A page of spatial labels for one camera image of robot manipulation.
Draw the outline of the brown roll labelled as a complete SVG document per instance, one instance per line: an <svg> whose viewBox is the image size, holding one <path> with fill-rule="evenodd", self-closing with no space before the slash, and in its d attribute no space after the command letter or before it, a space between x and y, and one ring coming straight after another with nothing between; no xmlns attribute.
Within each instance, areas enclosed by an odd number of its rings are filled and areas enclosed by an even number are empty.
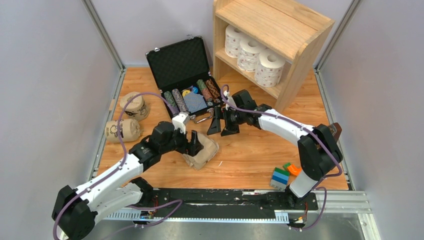
<svg viewBox="0 0 424 240"><path fill-rule="evenodd" d="M195 156L183 154L182 157L190 167L200 170L217 154L219 145L216 141L207 137L203 133L198 133L197 136L199 142L203 145L203 149Z"/></svg>

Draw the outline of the floral toilet roll two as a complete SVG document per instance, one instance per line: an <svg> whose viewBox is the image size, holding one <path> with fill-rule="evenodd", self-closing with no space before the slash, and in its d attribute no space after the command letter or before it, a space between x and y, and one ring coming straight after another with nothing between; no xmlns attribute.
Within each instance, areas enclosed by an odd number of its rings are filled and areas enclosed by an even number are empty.
<svg viewBox="0 0 424 240"><path fill-rule="evenodd" d="M280 82L285 63L282 56L269 48L259 53L254 74L256 83L261 87L275 87Z"/></svg>

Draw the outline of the floral toilet roll one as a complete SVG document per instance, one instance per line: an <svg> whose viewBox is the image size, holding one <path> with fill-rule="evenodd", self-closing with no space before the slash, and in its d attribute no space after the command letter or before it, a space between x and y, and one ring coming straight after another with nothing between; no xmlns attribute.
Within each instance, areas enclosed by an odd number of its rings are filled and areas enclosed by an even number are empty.
<svg viewBox="0 0 424 240"><path fill-rule="evenodd" d="M259 61L259 54L266 46L251 37L240 40L240 50L237 57L237 66L246 72L255 72Z"/></svg>

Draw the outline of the floral toilet roll three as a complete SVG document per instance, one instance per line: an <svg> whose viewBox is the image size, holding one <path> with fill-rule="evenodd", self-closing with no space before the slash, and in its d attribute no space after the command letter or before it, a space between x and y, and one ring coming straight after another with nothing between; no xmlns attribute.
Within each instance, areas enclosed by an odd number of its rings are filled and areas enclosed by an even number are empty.
<svg viewBox="0 0 424 240"><path fill-rule="evenodd" d="M238 58L241 49L240 41L245 37L245 33L229 24L225 29L225 53L231 58Z"/></svg>

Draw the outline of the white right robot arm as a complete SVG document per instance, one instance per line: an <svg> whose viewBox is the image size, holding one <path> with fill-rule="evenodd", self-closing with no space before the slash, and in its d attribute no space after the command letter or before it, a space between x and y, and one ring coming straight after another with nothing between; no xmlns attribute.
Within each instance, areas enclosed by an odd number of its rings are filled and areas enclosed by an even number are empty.
<svg viewBox="0 0 424 240"><path fill-rule="evenodd" d="M225 106L214 108L214 116L207 131L208 135L219 133L222 137L238 134L239 126L247 124L271 132L298 148L300 173L285 188L286 204L298 209L306 201L306 195L322 180L332 177L338 169L342 174L343 155L337 141L342 132L338 123L312 126L286 117L266 104L257 105L250 93L243 89L233 95L223 92Z"/></svg>

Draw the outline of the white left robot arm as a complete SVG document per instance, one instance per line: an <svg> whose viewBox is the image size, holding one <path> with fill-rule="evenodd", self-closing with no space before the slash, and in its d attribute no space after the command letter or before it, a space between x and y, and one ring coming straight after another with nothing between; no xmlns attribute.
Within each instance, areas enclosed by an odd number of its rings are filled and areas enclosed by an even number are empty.
<svg viewBox="0 0 424 240"><path fill-rule="evenodd" d="M60 228L69 239L81 240L115 211L148 207L153 201L153 187L140 174L157 164L162 155L178 152L188 160L206 163L217 149L206 135L193 130L188 140L185 130L161 121L107 171L76 188L66 185L58 192L51 216L53 238L58 238Z"/></svg>

